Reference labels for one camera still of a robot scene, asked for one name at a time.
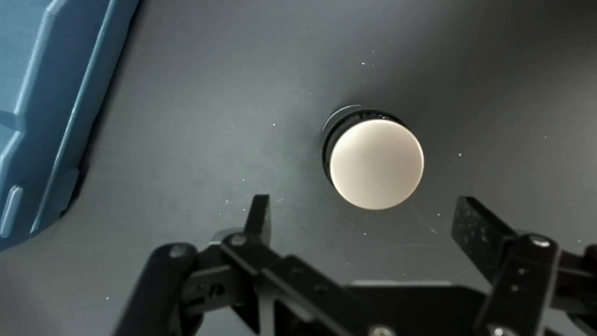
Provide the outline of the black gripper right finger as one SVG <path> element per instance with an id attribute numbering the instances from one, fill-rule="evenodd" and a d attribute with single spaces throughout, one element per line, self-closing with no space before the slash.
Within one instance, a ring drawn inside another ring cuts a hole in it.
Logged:
<path id="1" fill-rule="evenodd" d="M 473 195 L 456 203 L 452 238 L 491 283 L 477 336 L 562 336 L 546 324 L 549 309 L 597 336 L 597 244 L 574 253 L 546 234 L 519 233 Z"/>

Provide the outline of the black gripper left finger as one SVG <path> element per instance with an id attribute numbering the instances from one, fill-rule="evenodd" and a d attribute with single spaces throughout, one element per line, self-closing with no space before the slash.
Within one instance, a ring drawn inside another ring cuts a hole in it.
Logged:
<path id="1" fill-rule="evenodd" d="M 271 197 L 258 193 L 241 231 L 199 249 L 156 247 L 115 336 L 197 336 L 230 307 L 260 336 L 350 336 L 350 292 L 296 255 L 271 247 Z"/>

